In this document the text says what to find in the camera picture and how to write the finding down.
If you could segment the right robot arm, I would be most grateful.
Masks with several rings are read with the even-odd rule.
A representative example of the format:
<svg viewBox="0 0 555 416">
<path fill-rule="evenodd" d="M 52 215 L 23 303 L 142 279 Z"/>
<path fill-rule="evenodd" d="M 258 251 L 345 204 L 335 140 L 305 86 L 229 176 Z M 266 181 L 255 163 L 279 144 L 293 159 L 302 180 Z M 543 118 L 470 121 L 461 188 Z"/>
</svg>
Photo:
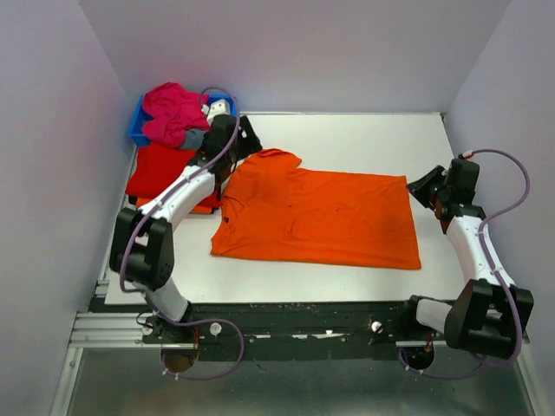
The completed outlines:
<svg viewBox="0 0 555 416">
<path fill-rule="evenodd" d="M 432 329 L 451 348 L 511 360 L 519 355 L 534 298 L 530 290 L 516 285 L 493 247 L 491 218 L 473 201 L 480 167 L 472 157 L 463 153 L 448 168 L 437 166 L 407 186 L 439 220 L 456 252 L 465 286 L 453 303 L 412 296 L 399 329 L 411 340 Z"/>
</svg>

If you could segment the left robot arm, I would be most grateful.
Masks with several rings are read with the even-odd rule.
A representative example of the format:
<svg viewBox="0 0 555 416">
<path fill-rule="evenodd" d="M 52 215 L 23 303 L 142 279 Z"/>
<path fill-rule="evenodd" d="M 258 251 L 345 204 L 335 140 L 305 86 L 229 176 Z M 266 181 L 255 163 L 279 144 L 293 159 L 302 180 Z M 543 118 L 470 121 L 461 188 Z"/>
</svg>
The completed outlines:
<svg viewBox="0 0 555 416">
<path fill-rule="evenodd" d="M 220 198 L 236 164 L 261 148 L 246 116 L 218 115 L 177 179 L 152 202 L 118 213 L 108 265 L 121 291 L 139 294 L 153 311 L 147 326 L 156 341 L 190 341 L 199 326 L 172 277 L 174 230 L 204 199 Z"/>
</svg>

